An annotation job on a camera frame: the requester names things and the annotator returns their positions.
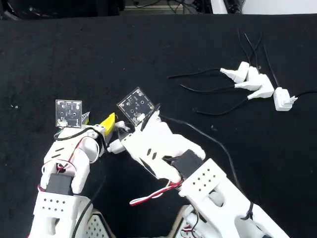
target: white joint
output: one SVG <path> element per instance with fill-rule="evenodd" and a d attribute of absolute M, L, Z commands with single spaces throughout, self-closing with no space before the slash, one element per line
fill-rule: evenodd
<path fill-rule="evenodd" d="M 221 68 L 220 72 L 227 75 L 235 83 L 242 83 L 244 80 L 246 80 L 248 70 L 249 70 L 249 64 L 247 62 L 241 62 L 237 70 Z"/>
<path fill-rule="evenodd" d="M 244 88 L 250 91 L 256 91 L 262 86 L 261 77 L 257 68 L 250 66 L 247 81 L 242 83 L 236 83 L 234 85 L 235 88 Z"/>
<path fill-rule="evenodd" d="M 290 97 L 287 89 L 278 87 L 274 91 L 274 104 L 277 111 L 289 111 L 293 107 L 294 102 L 297 100 L 295 96 Z"/>
<path fill-rule="evenodd" d="M 274 88 L 268 76 L 260 73 L 259 79 L 261 80 L 262 85 L 257 91 L 248 96 L 249 100 L 253 98 L 270 98 L 273 95 Z"/>

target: black table surface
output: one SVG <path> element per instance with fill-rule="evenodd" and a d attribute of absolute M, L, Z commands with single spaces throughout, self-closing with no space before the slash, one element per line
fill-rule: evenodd
<path fill-rule="evenodd" d="M 43 158 L 53 143 L 55 99 L 83 101 L 91 123 L 110 113 L 140 86 L 161 113 L 182 119 L 220 140 L 230 151 L 247 197 L 259 204 L 291 237 L 316 237 L 316 95 L 298 99 L 289 112 L 275 111 L 273 99 L 254 100 L 221 117 L 219 112 L 250 92 L 197 95 L 178 86 L 214 88 L 224 77 L 167 79 L 209 67 L 235 68 L 246 60 L 237 29 L 256 42 L 263 33 L 280 85 L 292 95 L 316 89 L 317 15 L 143 16 L 0 22 L 1 237 L 27 237 Z M 251 52 L 246 41 L 244 46 Z M 275 82 L 258 50 L 262 73 Z M 200 144 L 232 179 L 221 148 L 183 125 L 174 133 Z M 106 182 L 94 207 L 117 237 L 168 234 L 187 201 L 177 191 L 130 207 L 131 199 L 165 185 L 127 153 L 106 155 L 91 172 L 83 194 Z"/>

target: yellow object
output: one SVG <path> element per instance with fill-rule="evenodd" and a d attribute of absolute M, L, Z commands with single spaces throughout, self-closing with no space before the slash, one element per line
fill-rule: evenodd
<path fill-rule="evenodd" d="M 109 135 L 113 128 L 114 128 L 114 123 L 115 123 L 115 114 L 111 113 L 109 117 L 107 117 L 106 120 L 100 123 L 100 125 L 105 127 L 105 135 Z"/>

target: black wire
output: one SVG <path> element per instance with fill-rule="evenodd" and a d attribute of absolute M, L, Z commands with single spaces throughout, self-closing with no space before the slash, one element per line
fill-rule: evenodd
<path fill-rule="evenodd" d="M 94 196 L 91 198 L 91 200 L 87 203 L 86 207 L 84 208 L 83 212 L 81 213 L 76 225 L 75 225 L 75 228 L 74 228 L 74 231 L 73 231 L 73 235 L 71 236 L 71 238 L 75 238 L 76 236 L 76 233 L 77 233 L 77 230 L 78 230 L 78 227 L 80 225 L 80 222 L 81 220 L 83 219 L 86 211 L 88 210 L 88 208 L 90 207 L 90 205 L 93 203 L 93 201 L 96 199 L 96 197 L 98 196 L 98 194 L 100 193 L 104 183 L 105 183 L 105 180 L 106 180 L 106 177 L 104 177 L 104 180 L 102 182 L 102 184 L 99 186 L 99 188 L 97 189 L 97 191 L 95 192 Z"/>
<path fill-rule="evenodd" d="M 244 217 L 244 218 L 241 218 L 241 220 L 247 220 L 249 218 L 251 218 L 251 220 L 253 220 L 253 205 L 254 203 L 253 202 L 250 202 L 250 207 L 249 207 L 249 210 L 247 211 L 247 215 Z"/>
<path fill-rule="evenodd" d="M 306 91 L 306 92 L 302 92 L 302 93 L 299 93 L 298 95 L 296 95 L 295 97 L 300 97 L 300 96 L 303 96 L 303 95 L 306 95 L 306 94 L 311 94 L 311 93 L 317 93 L 317 90 L 311 90 L 311 91 Z"/>
<path fill-rule="evenodd" d="M 151 111 L 151 113 L 144 118 L 142 125 L 141 125 L 141 131 L 143 131 L 143 129 L 145 128 L 145 126 L 147 125 L 147 123 L 149 122 L 150 117 L 160 108 L 160 103 L 156 104 L 155 107 L 153 108 L 153 110 Z"/>
<path fill-rule="evenodd" d="M 191 14 L 194 14 L 194 13 L 191 11 L 191 9 L 188 7 L 188 6 L 191 6 L 191 5 L 189 5 L 189 4 L 182 4 L 182 5 L 183 5 L 183 7 L 186 8 Z"/>
<path fill-rule="evenodd" d="M 257 51 L 261 41 L 262 41 L 262 36 L 263 36 L 263 33 L 261 32 L 260 33 L 260 37 L 258 39 L 258 42 L 256 43 L 256 46 L 254 47 L 254 51 L 251 52 L 251 55 L 249 56 L 250 57 L 250 60 L 252 60 L 252 57 L 253 57 L 253 54 Z"/>
<path fill-rule="evenodd" d="M 170 5 L 170 0 L 166 0 L 166 3 L 167 3 L 167 5 L 169 6 L 169 8 L 170 8 L 175 14 L 177 14 L 177 13 L 176 13 L 176 10 L 173 9 L 172 6 Z"/>
<path fill-rule="evenodd" d="M 153 5 L 157 4 L 157 3 L 159 3 L 160 1 L 162 1 L 162 0 L 157 0 L 157 1 L 153 2 L 153 3 L 146 4 L 146 5 L 143 5 L 143 6 L 137 6 L 137 5 L 135 4 L 135 1 L 132 0 L 133 5 L 134 5 L 135 7 L 137 7 L 137 8 L 144 8 L 144 7 L 147 7 L 147 6 L 153 6 Z"/>
<path fill-rule="evenodd" d="M 226 110 L 224 112 L 221 112 L 221 113 L 207 113 L 207 112 L 202 112 L 202 111 L 199 111 L 199 110 L 196 110 L 196 112 L 199 113 L 199 114 L 208 115 L 208 116 L 222 116 L 222 115 L 228 114 L 228 113 L 232 112 L 233 110 L 239 108 L 240 106 L 245 104 L 247 101 L 248 101 L 248 98 L 245 98 L 245 99 L 243 99 L 243 101 L 241 101 L 240 103 L 238 103 L 234 107 L 232 107 L 232 108 L 230 108 L 230 109 L 228 109 L 228 110 Z"/>
<path fill-rule="evenodd" d="M 256 66 L 257 66 L 257 70 L 259 71 L 259 64 L 258 64 L 258 54 L 255 50 L 255 48 L 253 47 L 253 45 L 251 44 L 251 41 L 249 40 L 249 37 L 247 36 L 246 33 L 244 33 L 245 38 L 247 39 L 251 49 L 252 49 L 252 53 L 254 53 L 254 55 L 256 56 Z"/>
<path fill-rule="evenodd" d="M 205 69 L 205 70 L 202 70 L 202 71 L 193 72 L 193 73 L 172 75 L 172 76 L 168 76 L 167 78 L 181 78 L 181 77 L 186 77 L 186 76 L 194 76 L 194 75 L 203 74 L 203 73 L 207 73 L 207 72 L 215 71 L 215 70 L 220 70 L 220 68 L 208 68 L 208 69 Z"/>
<path fill-rule="evenodd" d="M 241 41 L 241 37 L 240 37 L 240 30 L 237 29 L 237 33 L 238 33 L 238 39 L 239 39 L 239 43 L 240 43 L 240 47 L 244 53 L 244 55 L 246 56 L 246 58 L 248 59 L 248 62 L 249 62 L 249 65 L 251 65 L 251 60 L 250 60 L 250 57 L 248 56 L 247 52 L 245 51 L 244 47 L 243 47 L 243 44 L 242 44 L 242 41 Z"/>
<path fill-rule="evenodd" d="M 181 6 L 181 5 L 182 5 L 182 4 L 179 3 L 179 4 L 177 5 L 177 7 L 175 8 L 175 14 L 177 14 L 177 10 L 178 10 L 179 6 Z"/>
<path fill-rule="evenodd" d="M 195 213 L 196 213 L 196 216 L 197 216 L 197 220 L 196 220 L 196 223 L 194 224 L 194 226 L 193 226 L 193 228 L 192 228 L 192 236 L 193 236 L 194 238 L 196 238 L 196 236 L 194 235 L 194 228 L 196 227 L 196 225 L 198 224 L 198 221 L 199 221 L 199 212 L 197 211 L 196 208 L 194 208 L 194 209 L 195 209 Z"/>
<path fill-rule="evenodd" d="M 229 160 L 229 163 L 230 163 L 230 167 L 231 167 L 231 171 L 232 171 L 232 174 L 233 174 L 233 178 L 234 178 L 234 181 L 235 181 L 235 184 L 237 186 L 237 188 L 243 193 L 244 195 L 244 192 L 241 188 L 241 185 L 239 183 L 239 180 L 238 180 L 238 177 L 236 175 L 236 171 L 235 171 L 235 168 L 234 168 L 234 165 L 233 165 L 233 162 L 232 162 L 232 158 L 231 158 L 231 155 L 229 153 L 229 151 L 227 150 L 227 148 L 220 142 L 218 141 L 217 139 L 207 135 L 206 133 L 204 133 L 203 131 L 199 130 L 198 128 L 194 127 L 193 125 L 189 124 L 188 122 L 186 121 L 183 121 L 183 120 L 178 120 L 178 119 L 174 119 L 174 118 L 169 118 L 169 117 L 166 117 L 166 116 L 163 116 L 163 115 L 160 115 L 162 118 L 166 119 L 166 120 L 170 120 L 170 121 L 173 121 L 175 123 L 178 123 L 178 124 L 183 124 L 183 125 L 187 125 L 189 126 L 190 128 L 192 128 L 193 130 L 195 130 L 196 132 L 198 132 L 199 134 L 207 137 L 209 140 L 211 140 L 212 142 L 218 144 L 223 150 L 224 152 L 226 153 L 227 157 L 228 157 L 228 160 Z"/>
<path fill-rule="evenodd" d="M 214 88 L 214 89 L 210 89 L 210 90 L 198 90 L 198 89 L 193 89 L 193 88 L 187 87 L 184 84 L 180 84 L 179 86 L 181 86 L 189 91 L 195 92 L 195 93 L 213 93 L 213 92 L 223 90 L 223 89 L 234 88 L 234 85 L 230 85 L 230 86 L 225 86 L 225 87 L 221 87 L 221 88 Z"/>
<path fill-rule="evenodd" d="M 266 58 L 266 61 L 267 61 L 269 70 L 271 71 L 271 74 L 273 75 L 273 78 L 274 78 L 274 80 L 275 80 L 275 82 L 276 82 L 276 85 L 277 85 L 278 87 L 280 87 L 280 86 L 279 86 L 279 83 L 278 83 L 278 81 L 277 81 L 277 78 L 276 78 L 276 76 L 275 76 L 275 73 L 274 73 L 274 71 L 273 71 L 273 69 L 272 69 L 271 63 L 270 63 L 270 61 L 269 61 L 269 59 L 268 59 L 268 54 L 267 54 L 266 46 L 265 46 L 265 45 L 263 45 L 263 49 L 264 49 L 264 55 L 265 55 L 265 58 Z"/>
<path fill-rule="evenodd" d="M 77 136 L 79 136 L 79 135 L 82 135 L 82 134 L 85 133 L 87 130 L 93 130 L 95 133 L 98 134 L 98 136 L 99 136 L 99 137 L 101 138 L 101 140 L 102 140 L 104 150 L 106 151 L 106 141 L 105 141 L 104 136 L 103 136 L 99 131 L 97 131 L 96 129 L 94 129 L 94 128 L 92 128 L 92 127 L 87 127 L 87 128 L 83 129 L 82 131 L 80 131 L 80 132 L 78 132 L 78 133 L 76 133 L 76 134 L 70 135 L 70 136 L 68 136 L 68 137 L 63 137 L 63 138 L 59 138 L 58 135 L 59 135 L 60 133 L 58 133 L 58 134 L 56 133 L 56 134 L 54 135 L 54 140 L 58 140 L 58 141 L 69 140 L 69 139 L 75 138 L 75 137 L 77 137 Z"/>

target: circuit board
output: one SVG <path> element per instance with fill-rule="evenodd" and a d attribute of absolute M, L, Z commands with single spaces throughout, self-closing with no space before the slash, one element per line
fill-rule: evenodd
<path fill-rule="evenodd" d="M 55 121 L 57 127 L 81 128 L 82 101 L 56 100 Z"/>
<path fill-rule="evenodd" d="M 145 117 L 154 109 L 154 104 L 149 98 L 137 87 L 128 94 L 121 102 L 117 104 L 124 115 L 137 126 Z"/>

